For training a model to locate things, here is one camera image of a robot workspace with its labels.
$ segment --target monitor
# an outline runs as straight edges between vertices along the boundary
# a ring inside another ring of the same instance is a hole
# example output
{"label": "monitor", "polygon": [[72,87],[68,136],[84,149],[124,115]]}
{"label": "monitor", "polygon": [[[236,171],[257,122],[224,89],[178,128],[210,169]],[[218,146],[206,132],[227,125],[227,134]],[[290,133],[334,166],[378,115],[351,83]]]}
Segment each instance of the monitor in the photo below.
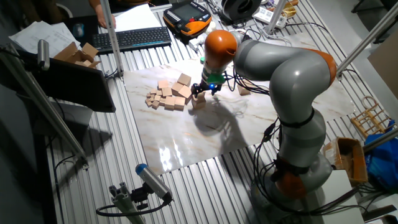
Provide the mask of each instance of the monitor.
{"label": "monitor", "polygon": [[[37,64],[37,54],[18,50],[27,63]],[[32,71],[47,96],[87,106],[93,111],[116,111],[103,72],[50,58],[47,71]]]}

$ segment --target orange controller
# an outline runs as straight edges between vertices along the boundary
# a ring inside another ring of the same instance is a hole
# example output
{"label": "orange controller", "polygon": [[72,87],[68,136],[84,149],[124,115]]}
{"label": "orange controller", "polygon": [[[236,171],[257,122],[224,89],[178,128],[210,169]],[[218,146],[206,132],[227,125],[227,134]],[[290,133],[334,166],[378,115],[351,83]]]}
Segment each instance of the orange controller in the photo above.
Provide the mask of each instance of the orange controller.
{"label": "orange controller", "polygon": [[169,29],[188,37],[196,37],[206,30],[211,22],[211,14],[201,5],[176,4],[163,13],[163,20]]}

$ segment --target marble surface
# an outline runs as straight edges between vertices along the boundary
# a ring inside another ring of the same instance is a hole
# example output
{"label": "marble surface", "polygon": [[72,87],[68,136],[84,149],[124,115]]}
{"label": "marble surface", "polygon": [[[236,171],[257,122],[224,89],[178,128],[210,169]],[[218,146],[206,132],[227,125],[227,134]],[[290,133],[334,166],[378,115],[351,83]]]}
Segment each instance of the marble surface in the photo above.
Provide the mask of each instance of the marble surface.
{"label": "marble surface", "polygon": [[[306,36],[294,37],[304,40]],[[292,41],[293,46],[308,47],[308,42]],[[127,95],[136,120],[148,165],[163,174],[196,162],[226,154],[261,141],[264,130],[277,115],[269,96],[252,93],[240,96],[226,83],[215,96],[206,93],[206,107],[194,110],[192,104],[183,111],[157,110],[145,104],[146,94],[157,81],[168,80],[172,86],[181,73],[199,83],[203,65],[199,59],[124,73]],[[269,82],[256,82],[268,86]],[[318,96],[313,104],[329,121],[355,111],[354,104],[338,81]]]}

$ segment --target metal pole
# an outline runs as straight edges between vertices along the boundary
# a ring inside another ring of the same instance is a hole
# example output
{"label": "metal pole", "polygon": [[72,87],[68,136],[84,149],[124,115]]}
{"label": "metal pole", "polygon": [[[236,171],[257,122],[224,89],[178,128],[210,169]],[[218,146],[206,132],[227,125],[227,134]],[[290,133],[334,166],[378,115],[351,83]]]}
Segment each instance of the metal pole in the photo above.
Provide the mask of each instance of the metal pole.
{"label": "metal pole", "polygon": [[[10,44],[7,45],[7,50],[16,55],[18,54],[15,48]],[[43,89],[41,89],[40,85],[37,83],[33,75],[30,72],[25,71],[25,68],[22,65],[21,61],[12,55],[1,53],[0,59],[11,71],[11,73],[21,84],[27,94],[32,98],[33,102],[48,119],[50,124],[55,128],[59,136],[63,140],[65,140],[65,142],[75,153],[75,155],[80,159],[86,160],[87,157],[83,148],[81,148],[79,142],[69,130],[68,126],[65,124],[65,122],[63,122],[57,110],[49,102],[49,99],[47,98]]]}
{"label": "metal pole", "polygon": [[106,27],[108,28],[109,39],[111,40],[113,55],[116,61],[116,67],[118,68],[119,76],[123,77],[123,65],[122,65],[122,60],[120,58],[120,49],[119,49],[118,39],[116,37],[116,32],[114,31],[112,13],[108,1],[109,0],[101,0],[101,7],[104,13]]}
{"label": "metal pole", "polygon": [[274,15],[272,15],[271,21],[269,22],[266,33],[267,34],[272,34],[274,31],[275,25],[279,20],[280,14],[282,13],[282,10],[284,10],[284,7],[287,3],[287,0],[280,0],[278,2],[278,5],[276,5],[276,8],[274,10]]}
{"label": "metal pole", "polygon": [[394,7],[380,20],[380,22],[372,29],[369,35],[356,46],[356,48],[339,64],[337,67],[337,76],[341,77],[341,73],[346,67],[368,46],[377,35],[379,35],[384,28],[386,28],[391,21],[398,14],[398,2]]}
{"label": "metal pole", "polygon": [[378,137],[377,139],[373,140],[369,144],[365,145],[363,147],[363,151],[368,152],[368,151],[390,141],[391,139],[393,139],[397,136],[398,136],[398,128],[395,128],[395,129],[387,132],[386,134],[383,134],[382,136]]}

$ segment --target cardboard box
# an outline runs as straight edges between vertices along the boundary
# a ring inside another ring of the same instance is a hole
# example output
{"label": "cardboard box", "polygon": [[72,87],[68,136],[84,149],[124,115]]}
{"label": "cardboard box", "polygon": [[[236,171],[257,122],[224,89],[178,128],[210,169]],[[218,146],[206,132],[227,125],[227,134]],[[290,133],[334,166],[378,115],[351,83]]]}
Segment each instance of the cardboard box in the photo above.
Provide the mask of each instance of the cardboard box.
{"label": "cardboard box", "polygon": [[323,155],[338,170],[345,170],[351,186],[368,181],[365,156],[356,139],[336,138],[323,148]]}
{"label": "cardboard box", "polygon": [[368,57],[368,60],[384,80],[392,94],[398,98],[398,30],[391,34]]}
{"label": "cardboard box", "polygon": [[72,42],[68,47],[65,47],[65,49],[59,52],[54,59],[89,68],[95,68],[97,64],[100,63],[94,61],[94,57],[97,53],[98,50],[89,43],[85,44],[81,50],[78,50],[76,44]]}

